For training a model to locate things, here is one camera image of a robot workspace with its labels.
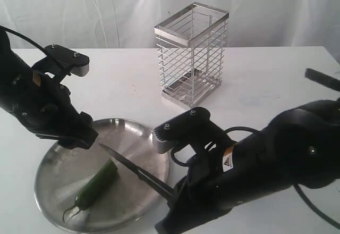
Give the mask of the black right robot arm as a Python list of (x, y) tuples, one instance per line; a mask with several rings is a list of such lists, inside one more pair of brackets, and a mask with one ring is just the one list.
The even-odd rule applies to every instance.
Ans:
[(169, 212), (158, 233), (184, 233), (233, 208), (293, 187), (307, 206), (335, 228), (339, 223), (302, 191), (339, 179), (339, 100), (319, 100), (286, 110), (262, 130), (222, 129), (203, 107), (190, 109), (154, 129), (160, 152), (191, 146), (187, 174), (171, 191)]

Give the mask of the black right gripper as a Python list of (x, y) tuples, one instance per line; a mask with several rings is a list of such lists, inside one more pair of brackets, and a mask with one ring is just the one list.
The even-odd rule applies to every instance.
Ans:
[(155, 225), (158, 233), (184, 233), (268, 195), (264, 138), (234, 142), (223, 138), (208, 151), (203, 139), (176, 141), (171, 152), (190, 145), (195, 154), (188, 172), (174, 187), (169, 212)]

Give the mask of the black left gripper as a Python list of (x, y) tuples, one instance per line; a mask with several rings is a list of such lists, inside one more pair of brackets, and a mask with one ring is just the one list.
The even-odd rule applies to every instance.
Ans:
[[(41, 50), (45, 57), (28, 66), (11, 48), (9, 34)], [(11, 29), (1, 29), (1, 109), (40, 139), (56, 140), (67, 149), (89, 149), (98, 134), (92, 117), (77, 112), (62, 80), (71, 75), (44, 47)]]

